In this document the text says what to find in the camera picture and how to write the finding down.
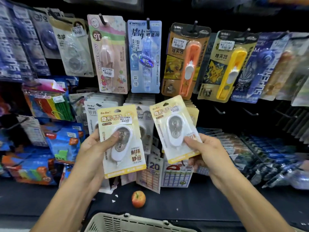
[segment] red apple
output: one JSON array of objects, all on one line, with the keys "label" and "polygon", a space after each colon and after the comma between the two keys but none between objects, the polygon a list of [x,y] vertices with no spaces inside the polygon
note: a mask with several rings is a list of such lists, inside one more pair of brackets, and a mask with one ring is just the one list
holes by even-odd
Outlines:
[{"label": "red apple", "polygon": [[132,204],[136,208],[141,208],[146,202],[146,196],[142,191],[135,191],[132,195]]}]

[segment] beige plastic basket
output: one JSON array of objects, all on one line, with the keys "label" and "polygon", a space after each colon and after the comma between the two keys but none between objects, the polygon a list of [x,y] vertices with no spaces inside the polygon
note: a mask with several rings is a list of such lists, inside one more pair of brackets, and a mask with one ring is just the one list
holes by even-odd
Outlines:
[{"label": "beige plastic basket", "polygon": [[128,213],[113,215],[95,214],[84,232],[196,232],[196,230],[173,226],[168,221],[132,216]]}]

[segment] hand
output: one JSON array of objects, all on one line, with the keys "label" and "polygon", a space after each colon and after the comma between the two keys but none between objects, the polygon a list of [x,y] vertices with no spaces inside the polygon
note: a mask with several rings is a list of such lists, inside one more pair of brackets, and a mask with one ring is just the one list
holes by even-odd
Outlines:
[{"label": "hand", "polygon": [[199,135],[203,143],[188,136],[184,137],[184,141],[190,148],[198,150],[201,153],[198,156],[190,158],[188,164],[193,165],[194,169],[197,169],[199,166],[208,167],[211,180],[221,190],[222,180],[226,176],[236,174],[239,171],[234,166],[219,139],[205,134]]},{"label": "hand", "polygon": [[99,132],[96,129],[81,144],[68,180],[79,183],[93,197],[104,179],[103,158],[105,152],[116,144],[118,138],[119,132],[115,132],[110,138],[100,142]]}]

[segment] forearm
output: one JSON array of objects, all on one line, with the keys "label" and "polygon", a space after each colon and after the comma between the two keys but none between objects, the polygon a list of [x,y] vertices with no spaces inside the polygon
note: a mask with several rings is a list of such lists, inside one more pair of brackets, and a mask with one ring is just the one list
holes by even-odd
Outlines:
[{"label": "forearm", "polygon": [[294,231],[239,171],[223,177],[221,191],[248,232]]},{"label": "forearm", "polygon": [[76,232],[92,199],[84,187],[68,179],[56,192],[31,232]]}]

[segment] pikachu illustration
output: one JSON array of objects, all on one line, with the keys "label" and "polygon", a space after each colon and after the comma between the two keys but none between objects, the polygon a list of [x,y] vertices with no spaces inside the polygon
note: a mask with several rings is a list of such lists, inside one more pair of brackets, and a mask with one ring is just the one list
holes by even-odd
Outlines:
[{"label": "pikachu illustration", "polygon": [[217,67],[214,62],[211,60],[208,66],[208,74],[207,74],[207,83],[210,84],[220,84],[219,79],[222,78],[222,72],[224,67]]}]

